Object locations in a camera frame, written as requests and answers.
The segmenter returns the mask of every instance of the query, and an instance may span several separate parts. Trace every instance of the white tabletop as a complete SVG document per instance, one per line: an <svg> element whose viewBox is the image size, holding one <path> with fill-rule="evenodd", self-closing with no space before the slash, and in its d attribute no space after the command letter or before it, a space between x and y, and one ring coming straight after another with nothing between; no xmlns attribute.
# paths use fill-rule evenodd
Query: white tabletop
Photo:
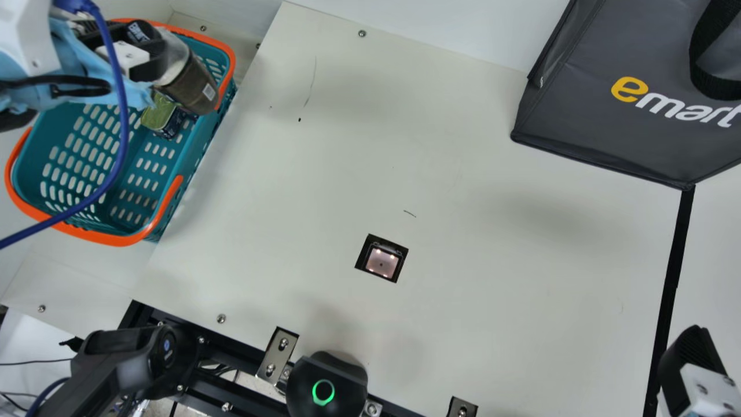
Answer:
<svg viewBox="0 0 741 417"><path fill-rule="evenodd" d="M134 297L428 416L639 415L679 192L511 142L523 73L360 29L282 6Z"/></svg>

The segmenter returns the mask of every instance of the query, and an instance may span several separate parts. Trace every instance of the metal bracket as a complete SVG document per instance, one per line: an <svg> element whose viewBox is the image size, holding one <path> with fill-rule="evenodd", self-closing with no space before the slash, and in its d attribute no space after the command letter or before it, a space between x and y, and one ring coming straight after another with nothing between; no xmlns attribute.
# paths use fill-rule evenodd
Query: metal bracket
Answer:
<svg viewBox="0 0 741 417"><path fill-rule="evenodd" d="M448 408L448 417L476 417L476 411L479 406L460 398L451 398L451 405Z"/></svg>
<svg viewBox="0 0 741 417"><path fill-rule="evenodd" d="M265 358L262 359L255 376L269 382L270 385L276 386L283 376L290 355L296 348L298 341L299 335L296 333L276 327L273 337L270 338L268 348L265 350Z"/></svg>
<svg viewBox="0 0 741 417"><path fill-rule="evenodd" d="M380 417L383 405L371 400L365 400L365 407L360 417Z"/></svg>

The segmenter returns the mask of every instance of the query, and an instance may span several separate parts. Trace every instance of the shopping basket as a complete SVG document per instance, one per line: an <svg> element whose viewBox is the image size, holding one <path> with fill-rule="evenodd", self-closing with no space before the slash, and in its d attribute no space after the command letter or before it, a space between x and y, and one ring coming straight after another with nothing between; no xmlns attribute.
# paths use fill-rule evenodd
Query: shopping basket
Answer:
<svg viewBox="0 0 741 417"><path fill-rule="evenodd" d="M178 35L201 58L219 85L219 107L195 121L186 120L172 140L142 126L142 112L130 108L129 151L121 174L96 203L54 226L64 233L111 246L157 241L236 93L231 48L200 33L151 23ZM120 128L117 105L67 103L45 111L5 166L13 202L37 221L79 203L110 172Z"/></svg>

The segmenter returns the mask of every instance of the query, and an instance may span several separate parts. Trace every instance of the basket handle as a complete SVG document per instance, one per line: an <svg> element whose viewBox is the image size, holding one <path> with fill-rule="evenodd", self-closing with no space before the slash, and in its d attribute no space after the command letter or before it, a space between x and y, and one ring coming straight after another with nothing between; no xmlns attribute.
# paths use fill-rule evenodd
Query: basket handle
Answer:
<svg viewBox="0 0 741 417"><path fill-rule="evenodd" d="M7 193L10 195L10 199L16 204L16 206L19 209L21 209L21 211L23 211L27 216L33 218L34 220L42 222L46 219L51 218L51 216L37 209L36 207L33 207L32 205L26 203L14 189L13 181L11 180L13 166L15 165L16 160L18 159L18 156L21 154L23 145L26 143L26 139L28 139L28 135L31 133L32 129L33 127L28 128L26 130L26 133L24 133L21 139L18 141L18 143L16 143L16 147L13 149L13 152L10 154L10 157L8 158L7 163L5 164L5 189L7 189ZM143 240L146 236L149 235L149 233L152 232L152 230L154 230L157 227L159 222L164 217L165 211L167 210L167 207L170 205L170 201L175 196L175 193L180 188L180 185L182 184L182 182L183 182L182 175L178 175L175 177L172 184L170 184L170 187L167 190L165 197L162 198L162 201L159 202L159 209L157 210L155 215L150 219L149 223L145 227L143 227L141 230L139 230L135 234L130 234L128 236L116 236L114 234L105 234L101 232L94 232L91 230L80 229L79 227L75 227L75 226L72 226L66 223L57 223L56 225L52 227L61 232L69 234L71 236L84 239L84 240L89 240L90 242L101 243L101 244L109 245L109 246L133 245L134 243L137 243L140 240Z"/></svg>
<svg viewBox="0 0 741 417"><path fill-rule="evenodd" d="M133 22L134 20L141 20L141 19L131 19L131 18L113 19L114 22L120 22L120 23L129 23L129 22ZM187 36L189 38L195 39L196 41L211 45L217 49L222 50L224 53L226 53L229 56L229 70L227 71L227 74L222 79L222 84L219 86L219 102L216 103L216 109L215 109L215 110L218 110L219 107L221 107L222 105L224 94L226 93L227 88L229 87L229 81L231 81L232 76L234 75L234 67L236 66L236 56L234 55L234 51L232 50L232 48L229 47L229 45L225 44L224 42L217 41L214 38L210 38L206 35L202 35L200 33L193 32L188 29L183 29L182 27L170 26L165 23L155 22L154 20L145 20L145 21L149 22L150 24L154 26L164 27L165 29L169 30L172 33L177 33L179 35Z"/></svg>

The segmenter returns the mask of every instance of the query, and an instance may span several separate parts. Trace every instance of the bag handle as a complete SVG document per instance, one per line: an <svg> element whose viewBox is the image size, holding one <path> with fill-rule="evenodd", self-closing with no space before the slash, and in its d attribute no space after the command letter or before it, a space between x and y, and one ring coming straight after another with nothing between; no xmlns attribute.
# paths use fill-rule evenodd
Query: bag handle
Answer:
<svg viewBox="0 0 741 417"><path fill-rule="evenodd" d="M711 0L695 26L690 42L690 78L692 84L707 97L715 100L740 100L741 81L724 79L703 70L697 61L731 26L741 12L739 0Z"/></svg>

